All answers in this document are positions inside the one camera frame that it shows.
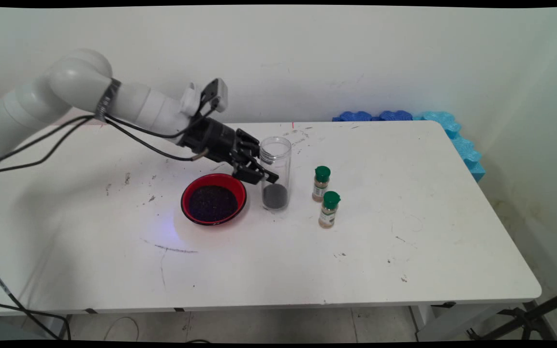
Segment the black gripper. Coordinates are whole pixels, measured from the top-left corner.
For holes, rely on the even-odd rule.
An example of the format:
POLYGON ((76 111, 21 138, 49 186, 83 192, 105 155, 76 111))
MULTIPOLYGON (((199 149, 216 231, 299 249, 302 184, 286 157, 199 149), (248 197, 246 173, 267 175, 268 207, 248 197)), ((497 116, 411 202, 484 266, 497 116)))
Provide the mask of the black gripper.
POLYGON ((260 142, 242 129, 233 129, 211 117, 196 116, 190 128, 177 142, 195 154, 206 151, 204 157, 216 162, 225 161, 233 167, 232 176, 249 184, 267 181, 276 183, 278 174, 266 170, 259 162, 260 142))

